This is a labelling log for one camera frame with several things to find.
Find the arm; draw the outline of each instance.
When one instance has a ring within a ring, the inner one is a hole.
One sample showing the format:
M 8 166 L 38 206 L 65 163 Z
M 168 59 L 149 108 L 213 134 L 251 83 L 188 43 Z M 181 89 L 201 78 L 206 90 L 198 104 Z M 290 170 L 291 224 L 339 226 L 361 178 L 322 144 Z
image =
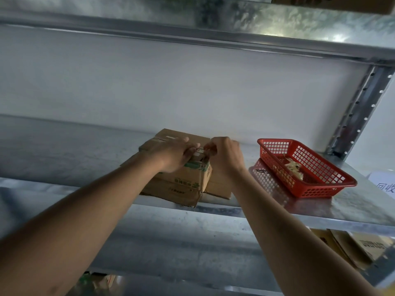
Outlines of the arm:
M 378 296 L 358 272 L 281 207 L 249 174 L 239 144 L 215 137 L 205 146 L 231 189 L 285 296 Z
M 1 295 L 64 295 L 86 271 L 136 196 L 198 145 L 172 140 L 57 202 L 0 242 Z

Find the red plastic basket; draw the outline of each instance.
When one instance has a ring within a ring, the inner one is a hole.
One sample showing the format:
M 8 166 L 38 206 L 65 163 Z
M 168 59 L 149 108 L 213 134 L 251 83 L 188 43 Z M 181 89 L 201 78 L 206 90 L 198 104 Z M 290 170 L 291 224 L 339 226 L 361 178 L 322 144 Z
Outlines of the red plastic basket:
M 292 139 L 258 139 L 260 157 L 295 197 L 331 197 L 357 181 L 299 141 Z M 302 166 L 303 180 L 285 164 L 291 158 Z

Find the forearm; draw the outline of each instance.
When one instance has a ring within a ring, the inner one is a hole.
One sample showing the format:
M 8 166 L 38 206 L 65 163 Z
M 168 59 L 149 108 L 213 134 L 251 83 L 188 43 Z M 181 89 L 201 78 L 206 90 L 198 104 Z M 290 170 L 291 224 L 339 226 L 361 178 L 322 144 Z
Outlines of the forearm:
M 378 295 L 378 292 L 248 174 L 233 174 L 232 192 L 286 296 Z
M 138 159 L 70 194 L 4 239 L 2 294 L 65 294 L 158 171 L 149 158 Z

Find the shelving unit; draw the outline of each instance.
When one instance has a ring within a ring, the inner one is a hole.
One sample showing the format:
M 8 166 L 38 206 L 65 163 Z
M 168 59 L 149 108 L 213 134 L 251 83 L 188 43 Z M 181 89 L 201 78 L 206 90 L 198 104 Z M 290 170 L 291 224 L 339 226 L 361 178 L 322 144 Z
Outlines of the shelving unit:
M 127 6 L 114 14 L 103 4 L 86 12 L 77 3 L 0 0 L 0 24 L 366 64 L 324 155 L 357 179 L 357 187 L 333 199 L 296 200 L 270 173 L 250 172 L 307 226 L 395 236 L 393 199 L 343 162 L 392 79 L 395 17 L 237 0 L 147 0 L 143 14 Z M 2 236 L 116 168 L 152 135 L 11 116 L 0 116 L 0 124 Z M 242 149 L 246 165 L 254 166 L 258 145 L 244 144 Z M 91 268 L 246 294 L 280 294 L 243 217 L 234 197 L 203 195 L 192 209 L 140 196 Z M 378 286 L 390 282 L 395 270 L 391 260 L 388 253 L 365 276 Z

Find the upper shelf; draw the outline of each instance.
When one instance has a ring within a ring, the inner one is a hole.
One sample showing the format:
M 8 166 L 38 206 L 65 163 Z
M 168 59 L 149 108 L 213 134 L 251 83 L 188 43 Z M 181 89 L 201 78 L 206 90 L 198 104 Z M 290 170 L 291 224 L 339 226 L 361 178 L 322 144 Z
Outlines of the upper shelf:
M 112 171 L 152 137 L 91 125 L 5 116 L 0 120 L 0 177 L 22 180 L 3 178 L 0 187 L 41 204 L 41 209 L 52 204 L 53 195 L 65 196 Z M 242 144 L 242 151 L 246 166 L 254 173 L 251 167 L 259 158 L 258 144 Z M 332 199 L 295 199 L 270 173 L 255 175 L 279 204 L 307 226 L 395 236 L 395 200 L 339 158 L 325 158 L 353 176 L 358 185 L 343 189 Z M 195 209 L 154 197 L 141 196 L 135 203 L 244 217 L 233 196 L 225 200 L 203 195 Z
M 0 24 L 395 64 L 395 16 L 238 0 L 0 0 Z

